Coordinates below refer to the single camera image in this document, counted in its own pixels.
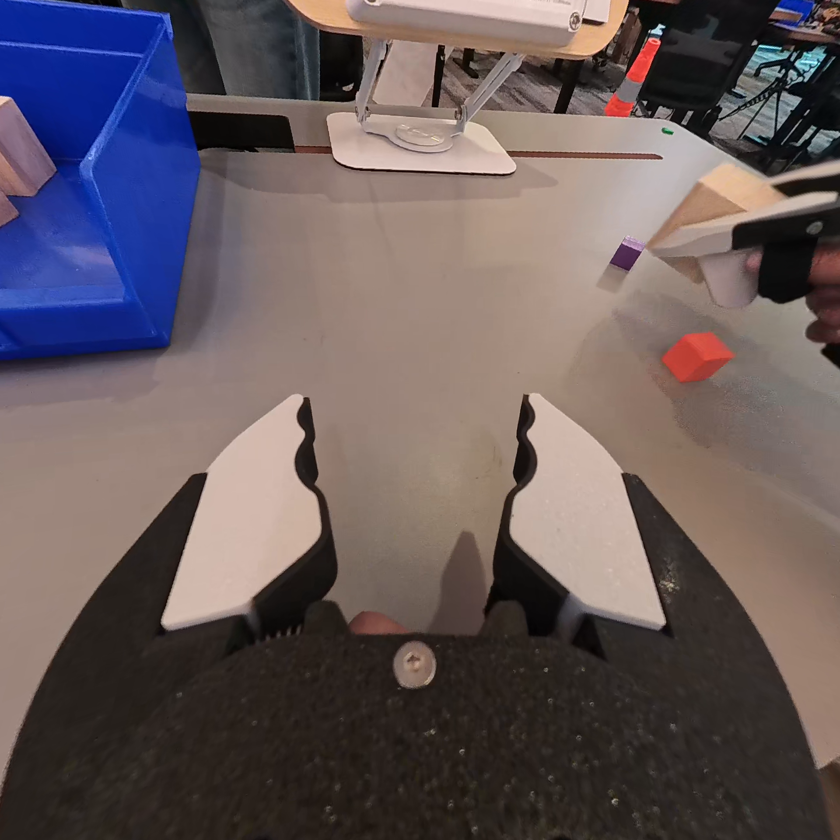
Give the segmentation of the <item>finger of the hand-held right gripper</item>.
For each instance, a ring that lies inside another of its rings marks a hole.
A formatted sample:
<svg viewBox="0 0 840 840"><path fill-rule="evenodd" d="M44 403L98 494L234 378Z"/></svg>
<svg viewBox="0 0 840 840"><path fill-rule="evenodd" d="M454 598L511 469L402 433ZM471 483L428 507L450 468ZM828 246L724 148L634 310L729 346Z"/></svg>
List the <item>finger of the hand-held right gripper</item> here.
<svg viewBox="0 0 840 840"><path fill-rule="evenodd" d="M702 257L838 235L838 193L809 192L774 205L680 227L648 249L661 258Z"/></svg>
<svg viewBox="0 0 840 840"><path fill-rule="evenodd" d="M776 175L772 187L785 196L808 193L839 194L839 160L825 161Z"/></svg>

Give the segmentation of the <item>orange striped traffic cone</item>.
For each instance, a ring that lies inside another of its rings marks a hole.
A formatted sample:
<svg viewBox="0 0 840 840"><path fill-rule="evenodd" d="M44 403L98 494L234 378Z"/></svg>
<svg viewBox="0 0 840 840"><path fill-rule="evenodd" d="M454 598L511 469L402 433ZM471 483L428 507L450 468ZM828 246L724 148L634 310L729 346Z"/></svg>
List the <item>orange striped traffic cone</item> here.
<svg viewBox="0 0 840 840"><path fill-rule="evenodd" d="M646 40L625 78L605 105L606 117L627 118L631 115L660 44L660 38L651 37Z"/></svg>

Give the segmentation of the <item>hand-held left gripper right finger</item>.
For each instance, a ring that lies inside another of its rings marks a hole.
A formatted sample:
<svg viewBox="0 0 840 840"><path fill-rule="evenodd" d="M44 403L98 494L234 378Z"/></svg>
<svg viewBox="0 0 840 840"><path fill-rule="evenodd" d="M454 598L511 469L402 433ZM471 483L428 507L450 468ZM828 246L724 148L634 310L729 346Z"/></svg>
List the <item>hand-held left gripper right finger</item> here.
<svg viewBox="0 0 840 840"><path fill-rule="evenodd" d="M588 618L667 624L622 468L540 394L521 399L513 488L501 511L492 602L529 636L575 636Z"/></svg>

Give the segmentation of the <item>red wooden cube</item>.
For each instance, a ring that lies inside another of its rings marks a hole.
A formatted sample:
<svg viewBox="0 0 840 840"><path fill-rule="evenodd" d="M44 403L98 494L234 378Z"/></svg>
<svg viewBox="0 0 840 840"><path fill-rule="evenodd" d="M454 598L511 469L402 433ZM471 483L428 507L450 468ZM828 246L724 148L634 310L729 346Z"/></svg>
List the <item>red wooden cube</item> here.
<svg viewBox="0 0 840 840"><path fill-rule="evenodd" d="M665 368L682 384L703 382L735 358L714 332L684 335L661 357Z"/></svg>

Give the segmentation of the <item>black office chair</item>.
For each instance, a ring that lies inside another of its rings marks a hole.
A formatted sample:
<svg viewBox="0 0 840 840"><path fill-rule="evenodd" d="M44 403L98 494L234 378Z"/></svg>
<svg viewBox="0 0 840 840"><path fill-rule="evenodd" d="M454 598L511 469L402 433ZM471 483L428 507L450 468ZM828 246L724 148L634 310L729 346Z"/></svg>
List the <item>black office chair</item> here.
<svg viewBox="0 0 840 840"><path fill-rule="evenodd" d="M660 47L637 95L645 115L670 109L671 120L705 139L720 100L738 81L775 1L631 2L642 35L664 25Z"/></svg>

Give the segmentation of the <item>large wooden cube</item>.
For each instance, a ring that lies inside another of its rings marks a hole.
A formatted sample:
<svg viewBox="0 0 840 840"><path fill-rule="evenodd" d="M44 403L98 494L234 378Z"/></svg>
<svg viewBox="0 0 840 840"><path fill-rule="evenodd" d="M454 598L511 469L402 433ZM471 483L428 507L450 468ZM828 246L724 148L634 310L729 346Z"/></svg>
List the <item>large wooden cube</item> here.
<svg viewBox="0 0 840 840"><path fill-rule="evenodd" d="M55 165L16 102L1 97L1 193L35 196L55 173Z"/></svg>
<svg viewBox="0 0 840 840"><path fill-rule="evenodd" d="M678 228L723 217L768 209L784 200L775 187L734 164L722 164L704 175L680 205ZM668 257L666 261L692 280L703 280L724 308L743 308L757 296L757 281L748 278L751 251L725 251L702 257Z"/></svg>

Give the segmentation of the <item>blue plastic bin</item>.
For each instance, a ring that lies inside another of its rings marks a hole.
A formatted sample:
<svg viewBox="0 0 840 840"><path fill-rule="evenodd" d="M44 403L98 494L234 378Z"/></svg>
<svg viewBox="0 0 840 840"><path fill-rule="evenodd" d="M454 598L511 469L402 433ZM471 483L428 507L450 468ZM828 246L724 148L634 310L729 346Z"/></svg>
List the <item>blue plastic bin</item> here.
<svg viewBox="0 0 840 840"><path fill-rule="evenodd" d="M172 39L2 42L15 100L57 172L2 227L2 360L169 344L201 164Z"/></svg>

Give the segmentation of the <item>person's right hand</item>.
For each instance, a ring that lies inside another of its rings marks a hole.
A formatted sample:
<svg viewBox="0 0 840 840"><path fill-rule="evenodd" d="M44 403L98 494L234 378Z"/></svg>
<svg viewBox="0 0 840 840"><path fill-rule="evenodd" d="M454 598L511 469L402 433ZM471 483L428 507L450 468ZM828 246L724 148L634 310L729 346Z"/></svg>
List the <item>person's right hand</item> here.
<svg viewBox="0 0 840 840"><path fill-rule="evenodd" d="M839 344L839 244L817 246L808 277L805 304L813 315L808 340L821 345Z"/></svg>

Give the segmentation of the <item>white folding stand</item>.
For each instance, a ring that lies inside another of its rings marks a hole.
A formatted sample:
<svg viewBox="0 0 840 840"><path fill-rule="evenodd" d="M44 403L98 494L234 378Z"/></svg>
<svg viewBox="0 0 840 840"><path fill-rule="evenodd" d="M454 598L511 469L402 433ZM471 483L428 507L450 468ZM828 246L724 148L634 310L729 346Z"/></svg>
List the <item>white folding stand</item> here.
<svg viewBox="0 0 840 840"><path fill-rule="evenodd" d="M436 28L445 36L483 38L565 46L584 22L586 2L577 1L359 1L347 2L355 22L388 29ZM355 123L348 113L327 118L332 156L354 170L462 175L511 175L517 166L492 133L472 125L503 82L522 64L523 53L509 51L479 87L456 109L454 119L408 118L371 114L369 100L390 39L375 39L364 63L354 101Z"/></svg>

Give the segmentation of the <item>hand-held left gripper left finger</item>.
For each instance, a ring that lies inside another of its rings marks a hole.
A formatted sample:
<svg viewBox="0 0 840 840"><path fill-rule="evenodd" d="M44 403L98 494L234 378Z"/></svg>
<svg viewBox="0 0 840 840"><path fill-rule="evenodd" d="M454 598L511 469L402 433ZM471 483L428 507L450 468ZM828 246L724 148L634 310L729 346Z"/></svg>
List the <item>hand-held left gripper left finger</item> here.
<svg viewBox="0 0 840 840"><path fill-rule="evenodd" d="M294 394L208 467L161 617L166 632L242 618L256 636L303 625L338 573L329 508L317 486L307 397Z"/></svg>

